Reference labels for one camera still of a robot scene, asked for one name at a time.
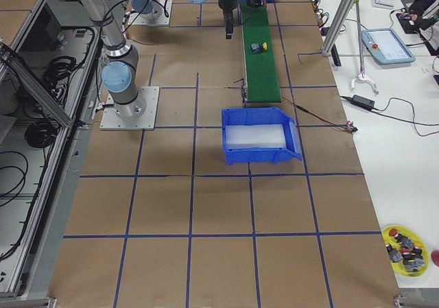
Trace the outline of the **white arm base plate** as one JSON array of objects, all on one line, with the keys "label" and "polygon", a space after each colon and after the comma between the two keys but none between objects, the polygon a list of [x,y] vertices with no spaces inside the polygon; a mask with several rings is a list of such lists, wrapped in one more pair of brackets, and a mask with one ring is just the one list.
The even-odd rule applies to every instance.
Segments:
[{"label": "white arm base plate", "polygon": [[101,130],[154,130],[160,88],[158,86],[138,86],[138,97],[131,104],[114,103],[108,94],[100,123]]}]

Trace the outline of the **side silver robot arm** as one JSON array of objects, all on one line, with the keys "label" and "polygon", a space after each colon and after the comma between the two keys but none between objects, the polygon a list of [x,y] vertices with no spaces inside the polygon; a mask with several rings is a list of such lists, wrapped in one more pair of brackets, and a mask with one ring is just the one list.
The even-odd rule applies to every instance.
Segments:
[{"label": "side silver robot arm", "polygon": [[[110,63],[102,70],[102,81],[113,99],[114,109],[119,117],[139,117],[147,102],[141,96],[134,79],[139,55],[129,43],[117,24],[107,0],[79,0],[85,7],[92,23],[102,31],[102,41]],[[206,0],[189,0],[204,3]]]}]

